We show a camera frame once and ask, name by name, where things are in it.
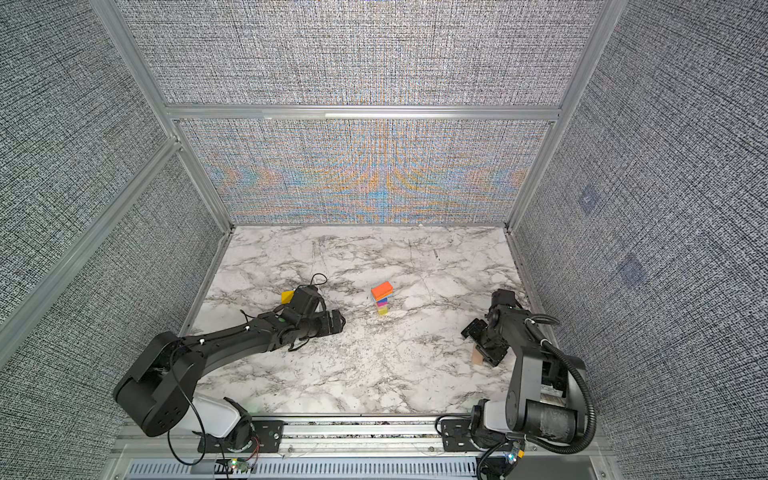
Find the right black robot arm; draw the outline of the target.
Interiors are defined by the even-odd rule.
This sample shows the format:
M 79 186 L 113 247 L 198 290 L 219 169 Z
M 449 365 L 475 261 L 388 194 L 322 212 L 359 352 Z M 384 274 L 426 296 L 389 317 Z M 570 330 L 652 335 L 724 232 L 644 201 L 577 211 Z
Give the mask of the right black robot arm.
M 473 407 L 469 432 L 477 446 L 490 448 L 510 438 L 571 455 L 591 444 L 597 412 L 585 364 L 560 350 L 542 330 L 559 323 L 551 315 L 525 309 L 515 292 L 499 289 L 485 317 L 464 328 L 462 336 L 473 341 L 491 366 L 514 354 L 505 397 L 483 399 Z

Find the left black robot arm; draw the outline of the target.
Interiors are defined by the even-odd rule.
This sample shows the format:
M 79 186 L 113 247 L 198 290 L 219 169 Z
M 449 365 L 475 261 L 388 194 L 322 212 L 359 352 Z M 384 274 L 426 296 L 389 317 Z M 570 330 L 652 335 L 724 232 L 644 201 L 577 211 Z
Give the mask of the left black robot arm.
M 201 454 L 255 451 L 263 437 L 252 415 L 229 397 L 198 393 L 198 382 L 249 356 L 296 351 L 310 340 L 341 333 L 345 325 L 317 286 L 302 285 L 288 303 L 245 315 L 236 326 L 185 337 L 170 331 L 156 335 L 118 381 L 113 398 L 148 437 L 180 428 L 199 437 Z

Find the red-orange block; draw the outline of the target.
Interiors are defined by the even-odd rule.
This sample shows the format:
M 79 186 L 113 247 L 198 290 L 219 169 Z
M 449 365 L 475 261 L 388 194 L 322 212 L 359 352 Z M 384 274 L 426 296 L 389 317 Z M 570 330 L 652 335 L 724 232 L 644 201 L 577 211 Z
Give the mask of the red-orange block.
M 390 282 L 386 281 L 371 289 L 371 294 L 375 301 L 380 301 L 389 297 L 393 293 L 394 289 Z

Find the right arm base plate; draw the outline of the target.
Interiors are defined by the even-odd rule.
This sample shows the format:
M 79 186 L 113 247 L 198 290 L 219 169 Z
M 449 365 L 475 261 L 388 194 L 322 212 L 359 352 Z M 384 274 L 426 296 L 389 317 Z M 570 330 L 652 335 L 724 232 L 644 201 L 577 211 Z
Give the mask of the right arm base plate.
M 521 435 L 490 430 L 468 416 L 441 416 L 434 427 L 446 452 L 485 452 L 499 443 L 502 451 L 525 449 Z

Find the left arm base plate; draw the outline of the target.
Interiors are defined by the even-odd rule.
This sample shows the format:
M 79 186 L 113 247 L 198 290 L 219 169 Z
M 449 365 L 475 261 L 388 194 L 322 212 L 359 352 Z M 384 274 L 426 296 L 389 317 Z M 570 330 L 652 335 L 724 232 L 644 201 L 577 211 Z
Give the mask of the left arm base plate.
M 223 438 L 210 434 L 200 439 L 199 453 L 251 454 L 277 453 L 282 441 L 285 423 L 280 420 L 250 420 L 239 422 Z

